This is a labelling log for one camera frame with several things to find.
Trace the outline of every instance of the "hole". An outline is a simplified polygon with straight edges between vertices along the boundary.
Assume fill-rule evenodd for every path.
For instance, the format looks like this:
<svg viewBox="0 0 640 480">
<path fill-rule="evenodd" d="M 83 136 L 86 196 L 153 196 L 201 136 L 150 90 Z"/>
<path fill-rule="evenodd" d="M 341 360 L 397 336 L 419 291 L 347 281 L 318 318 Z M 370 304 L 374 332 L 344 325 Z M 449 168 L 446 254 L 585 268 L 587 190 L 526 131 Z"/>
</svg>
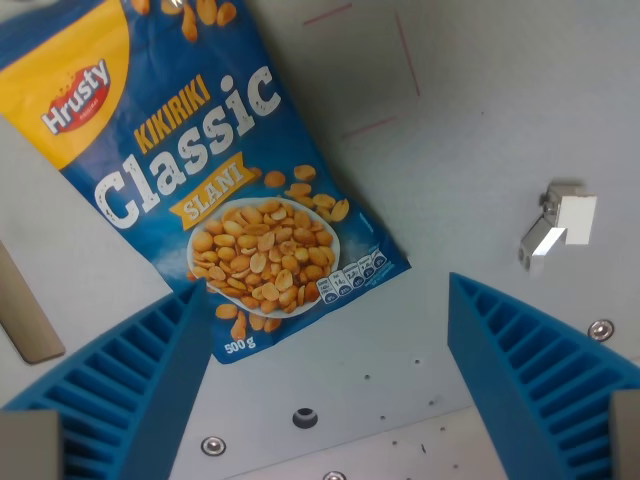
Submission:
<svg viewBox="0 0 640 480">
<path fill-rule="evenodd" d="M 310 408 L 301 408 L 293 414 L 292 421 L 296 427 L 307 430 L 316 426 L 318 423 L 318 414 Z"/>
</svg>

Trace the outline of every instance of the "hrusty logo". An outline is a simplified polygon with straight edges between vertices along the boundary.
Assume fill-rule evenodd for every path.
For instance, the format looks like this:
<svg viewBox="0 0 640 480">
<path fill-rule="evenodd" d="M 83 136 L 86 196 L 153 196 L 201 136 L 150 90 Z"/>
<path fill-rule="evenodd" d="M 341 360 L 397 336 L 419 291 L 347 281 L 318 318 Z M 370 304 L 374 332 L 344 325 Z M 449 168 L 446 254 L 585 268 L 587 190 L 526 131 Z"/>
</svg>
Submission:
<svg viewBox="0 0 640 480">
<path fill-rule="evenodd" d="M 110 86 L 111 78 L 104 60 L 100 60 L 98 65 L 83 68 L 73 76 L 67 92 L 51 102 L 49 112 L 42 115 L 42 121 L 54 135 L 80 128 L 98 113 Z"/>
</svg>

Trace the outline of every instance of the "red line marking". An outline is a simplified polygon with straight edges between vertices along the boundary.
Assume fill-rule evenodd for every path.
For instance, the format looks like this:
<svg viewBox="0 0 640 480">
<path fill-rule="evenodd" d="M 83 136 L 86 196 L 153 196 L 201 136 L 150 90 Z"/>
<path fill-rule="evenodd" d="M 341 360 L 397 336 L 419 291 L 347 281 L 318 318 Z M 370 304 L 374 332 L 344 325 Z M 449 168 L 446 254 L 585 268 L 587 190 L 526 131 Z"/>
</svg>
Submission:
<svg viewBox="0 0 640 480">
<path fill-rule="evenodd" d="M 407 57 L 407 63 L 409 64 L 409 70 L 411 71 L 411 76 L 413 77 L 413 84 L 416 86 L 416 93 L 420 96 L 420 85 L 418 85 L 418 76 L 416 75 L 416 70 L 413 68 L 413 61 L 411 60 L 411 52 L 409 51 L 409 46 L 407 45 L 407 38 L 404 35 L 404 28 L 402 28 L 402 22 L 400 21 L 400 15 L 396 12 L 396 23 L 398 24 L 398 31 L 400 32 L 400 39 L 402 40 L 402 48 L 404 48 L 404 55 Z"/>
<path fill-rule="evenodd" d="M 318 15 L 317 17 L 313 17 L 310 18 L 309 20 L 306 20 L 304 22 L 302 22 L 303 26 L 307 26 L 307 25 L 311 25 L 312 23 L 316 23 L 319 22 L 320 20 L 324 20 L 325 18 L 329 18 L 329 17 L 333 17 L 334 15 L 337 15 L 338 13 L 342 13 L 346 10 L 349 10 L 351 7 L 353 7 L 352 3 L 347 3 L 346 5 L 343 5 L 342 7 L 338 7 L 335 8 L 333 10 L 329 10 L 326 13 L 323 13 L 322 15 Z"/>
<path fill-rule="evenodd" d="M 380 120 L 379 122 L 372 123 L 371 125 L 366 125 L 364 127 L 360 127 L 360 128 L 355 129 L 355 130 L 351 130 L 350 132 L 347 132 L 347 133 L 342 135 L 342 140 L 348 140 L 348 139 L 353 138 L 353 137 L 355 137 L 357 135 L 361 135 L 363 133 L 369 132 L 369 131 L 374 130 L 376 128 L 382 127 L 383 125 L 386 125 L 387 123 L 395 122 L 397 119 L 398 119 L 398 117 L 389 117 L 389 118 L 385 118 L 384 120 Z"/>
</svg>

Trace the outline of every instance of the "nutrition label icon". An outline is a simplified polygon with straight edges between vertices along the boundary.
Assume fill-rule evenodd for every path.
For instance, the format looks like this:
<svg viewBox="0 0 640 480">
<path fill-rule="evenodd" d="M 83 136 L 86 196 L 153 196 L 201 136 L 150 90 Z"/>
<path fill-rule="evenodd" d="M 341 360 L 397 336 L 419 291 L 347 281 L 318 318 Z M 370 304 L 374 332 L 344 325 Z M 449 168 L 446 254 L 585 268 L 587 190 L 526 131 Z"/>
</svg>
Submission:
<svg viewBox="0 0 640 480">
<path fill-rule="evenodd" d="M 370 278 L 376 271 L 373 266 L 373 260 L 371 259 L 371 255 L 365 255 L 360 260 L 358 260 L 358 266 L 360 267 L 360 271 L 364 275 L 365 280 Z"/>
<path fill-rule="evenodd" d="M 353 290 L 351 285 L 349 285 L 347 277 L 345 277 L 344 273 L 341 270 L 338 270 L 337 272 L 333 272 L 329 277 L 329 280 L 331 280 L 331 283 L 333 284 L 335 289 L 338 291 L 340 296 L 348 295 Z"/>
<path fill-rule="evenodd" d="M 376 267 L 376 269 L 379 269 L 387 263 L 387 257 L 385 257 L 380 250 L 373 252 L 371 257 L 373 258 L 373 266 Z"/>
<path fill-rule="evenodd" d="M 362 276 L 362 272 L 360 271 L 360 267 L 358 267 L 357 263 L 347 265 L 342 269 L 342 273 L 347 277 L 347 280 L 353 288 L 358 288 L 364 285 L 364 277 Z"/>
<path fill-rule="evenodd" d="M 328 278 L 322 278 L 317 283 L 318 291 L 324 300 L 324 303 L 335 302 L 338 299 L 338 293 Z"/>
</svg>

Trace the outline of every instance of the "white bowl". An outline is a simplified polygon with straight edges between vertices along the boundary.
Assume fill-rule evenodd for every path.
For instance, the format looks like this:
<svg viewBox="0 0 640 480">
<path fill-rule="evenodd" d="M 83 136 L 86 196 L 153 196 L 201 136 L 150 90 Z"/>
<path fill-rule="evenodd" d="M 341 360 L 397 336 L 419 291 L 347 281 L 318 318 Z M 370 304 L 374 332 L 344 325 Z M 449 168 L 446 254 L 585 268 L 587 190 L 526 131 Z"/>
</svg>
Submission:
<svg viewBox="0 0 640 480">
<path fill-rule="evenodd" d="M 306 212 L 309 215 L 309 217 L 311 218 L 311 220 L 315 220 L 317 222 L 322 223 L 322 225 L 324 226 L 325 230 L 327 232 L 329 232 L 331 235 L 333 235 L 333 238 L 334 238 L 334 241 L 331 244 L 331 250 L 333 250 L 333 253 L 334 253 L 336 259 L 333 262 L 333 265 L 331 266 L 331 271 L 335 272 L 337 270 L 337 268 L 338 268 L 338 262 L 340 261 L 340 239 L 338 238 L 338 235 L 336 235 L 336 232 L 333 230 L 333 228 L 331 228 L 331 226 L 327 222 L 325 222 L 323 220 L 323 218 L 320 215 L 318 215 L 313 210 L 309 210 L 304 205 L 301 205 L 298 202 L 294 202 L 293 200 L 289 200 L 289 199 L 286 199 L 286 198 L 279 198 L 279 197 L 240 198 L 238 200 L 232 200 L 230 202 L 226 202 L 224 205 L 222 205 L 222 207 L 220 207 L 218 210 L 213 212 L 207 218 L 202 220 L 193 229 L 193 232 L 191 232 L 191 237 L 189 238 L 189 243 L 187 245 L 187 263 L 189 264 L 189 269 L 191 270 L 191 272 L 193 272 L 193 267 L 194 267 L 194 263 L 193 263 L 193 246 L 191 244 L 192 241 L 193 241 L 193 236 L 196 233 L 201 232 L 201 231 L 204 230 L 204 226 L 207 223 L 207 220 L 209 220 L 211 218 L 213 218 L 215 220 L 220 220 L 222 218 L 222 216 L 224 215 L 224 213 L 227 210 L 229 210 L 230 208 L 244 207 L 246 205 L 257 206 L 257 205 L 260 205 L 261 203 L 266 202 L 267 200 L 277 200 L 280 203 L 288 203 L 288 204 L 292 205 L 294 209 L 302 210 L 303 212 Z M 226 297 L 230 302 L 235 303 L 236 305 L 238 305 L 238 307 L 240 307 L 244 311 L 247 311 L 247 312 L 250 312 L 250 313 L 255 313 L 256 315 L 265 316 L 265 314 L 259 308 L 254 308 L 254 309 L 247 308 L 247 306 L 244 303 L 242 303 L 239 298 L 233 298 L 233 297 L 229 297 L 229 296 L 225 295 L 224 293 L 222 293 L 220 291 L 220 289 L 214 287 L 210 283 L 207 283 L 207 288 L 209 289 L 210 292 L 214 291 L 214 292 L 217 292 L 220 295 Z M 266 315 L 266 316 L 268 316 L 270 318 L 290 318 L 290 317 L 295 317 L 295 316 L 298 316 L 298 315 L 306 312 L 310 308 L 312 308 L 321 299 L 322 299 L 322 297 L 318 297 L 318 299 L 315 302 L 305 303 L 302 307 L 297 307 L 292 313 L 285 313 L 284 311 L 282 311 L 280 309 L 277 309 L 277 310 L 274 310 L 273 312 L 271 312 L 269 315 Z"/>
</svg>

